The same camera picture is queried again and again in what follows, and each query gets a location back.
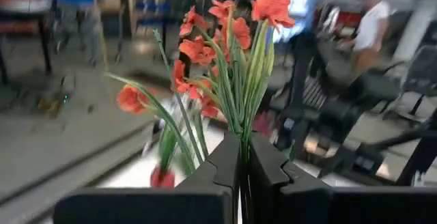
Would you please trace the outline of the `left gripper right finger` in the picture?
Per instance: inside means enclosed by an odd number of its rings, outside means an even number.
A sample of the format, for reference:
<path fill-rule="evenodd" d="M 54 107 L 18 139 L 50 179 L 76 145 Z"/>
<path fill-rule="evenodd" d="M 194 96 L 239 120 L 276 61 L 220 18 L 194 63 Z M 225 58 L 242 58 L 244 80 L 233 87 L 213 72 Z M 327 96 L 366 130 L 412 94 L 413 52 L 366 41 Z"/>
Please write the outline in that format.
<path fill-rule="evenodd" d="M 251 136 L 255 224 L 437 224 L 437 188 L 329 186 Z"/>

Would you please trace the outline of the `dark red artificial tulip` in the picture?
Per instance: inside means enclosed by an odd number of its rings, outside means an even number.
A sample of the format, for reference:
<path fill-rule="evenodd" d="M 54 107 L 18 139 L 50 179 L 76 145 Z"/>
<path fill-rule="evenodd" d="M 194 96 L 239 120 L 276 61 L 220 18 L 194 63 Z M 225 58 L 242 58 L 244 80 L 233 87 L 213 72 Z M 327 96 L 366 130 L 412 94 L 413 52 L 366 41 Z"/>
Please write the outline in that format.
<path fill-rule="evenodd" d="M 175 174 L 171 170 L 171 159 L 175 152 L 176 141 L 175 133 L 166 124 L 158 141 L 159 161 L 150 176 L 151 187 L 173 188 L 175 186 Z"/>

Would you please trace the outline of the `orange artificial flower bunch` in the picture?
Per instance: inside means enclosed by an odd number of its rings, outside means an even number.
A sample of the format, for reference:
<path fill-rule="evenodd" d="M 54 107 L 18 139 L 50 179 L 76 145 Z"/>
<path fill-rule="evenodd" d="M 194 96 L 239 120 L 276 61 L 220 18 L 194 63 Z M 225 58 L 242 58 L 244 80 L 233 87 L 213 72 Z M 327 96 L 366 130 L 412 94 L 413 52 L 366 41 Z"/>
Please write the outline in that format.
<path fill-rule="evenodd" d="M 222 115 L 239 137 L 242 155 L 249 155 L 253 121 L 266 93 L 274 67 L 273 33 L 291 28 L 291 0 L 252 0 L 249 18 L 236 16 L 232 0 L 214 0 L 209 12 L 218 27 L 195 8 L 180 26 L 181 59 L 167 63 L 173 104 L 165 107 L 145 85 L 122 78 L 117 95 L 121 110 L 136 115 L 151 112 L 177 139 L 171 159 L 179 160 L 186 175 L 209 156 L 203 122 Z"/>

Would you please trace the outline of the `red ribbed glass vase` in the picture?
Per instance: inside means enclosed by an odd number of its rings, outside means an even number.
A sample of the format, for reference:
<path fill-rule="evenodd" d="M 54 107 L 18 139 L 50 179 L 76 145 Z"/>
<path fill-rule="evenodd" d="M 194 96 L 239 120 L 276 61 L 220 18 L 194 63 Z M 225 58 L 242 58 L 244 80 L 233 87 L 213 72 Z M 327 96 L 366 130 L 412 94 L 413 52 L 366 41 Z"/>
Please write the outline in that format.
<path fill-rule="evenodd" d="M 255 116 L 253 121 L 253 131 L 259 132 L 265 137 L 269 137 L 271 135 L 271 119 L 269 118 L 267 111 L 258 113 Z"/>

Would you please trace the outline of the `person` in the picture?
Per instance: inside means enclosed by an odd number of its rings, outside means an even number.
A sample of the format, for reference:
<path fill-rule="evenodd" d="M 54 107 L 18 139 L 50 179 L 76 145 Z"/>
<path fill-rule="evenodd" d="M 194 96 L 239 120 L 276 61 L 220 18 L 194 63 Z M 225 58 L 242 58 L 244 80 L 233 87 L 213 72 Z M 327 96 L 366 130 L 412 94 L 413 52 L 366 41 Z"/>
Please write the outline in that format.
<path fill-rule="evenodd" d="M 72 27 L 76 26 L 79 43 L 89 51 L 89 64 L 95 66 L 100 58 L 100 12 L 95 0 L 57 0 L 58 32 L 55 52 L 65 48 L 72 37 Z"/>
<path fill-rule="evenodd" d="M 360 76 L 378 59 L 382 41 L 389 25 L 389 4 L 383 0 L 363 0 L 365 14 L 356 37 L 344 40 L 340 47 L 351 48 L 351 75 Z"/>

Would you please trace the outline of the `dark desk with red edge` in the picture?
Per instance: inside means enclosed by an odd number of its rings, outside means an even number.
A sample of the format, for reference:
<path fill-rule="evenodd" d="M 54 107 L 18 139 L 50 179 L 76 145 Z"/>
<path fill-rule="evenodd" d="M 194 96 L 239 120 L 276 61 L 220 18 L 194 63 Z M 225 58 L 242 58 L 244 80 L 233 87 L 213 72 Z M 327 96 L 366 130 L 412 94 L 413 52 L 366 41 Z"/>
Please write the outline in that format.
<path fill-rule="evenodd" d="M 37 23 L 46 75 L 53 72 L 45 24 L 45 17 L 51 8 L 52 0 L 0 0 L 0 33 L 2 30 L 21 32 L 22 29 L 16 27 L 15 21 L 19 24 Z"/>

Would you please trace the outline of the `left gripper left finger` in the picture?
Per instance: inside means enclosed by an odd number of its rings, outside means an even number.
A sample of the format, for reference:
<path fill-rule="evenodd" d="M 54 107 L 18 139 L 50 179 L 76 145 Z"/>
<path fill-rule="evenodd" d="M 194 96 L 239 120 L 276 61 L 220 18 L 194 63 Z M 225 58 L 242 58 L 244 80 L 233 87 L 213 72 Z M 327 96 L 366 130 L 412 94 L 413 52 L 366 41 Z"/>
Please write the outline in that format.
<path fill-rule="evenodd" d="M 55 204 L 53 224 L 236 224 L 240 162 L 227 132 L 175 188 L 85 188 Z"/>

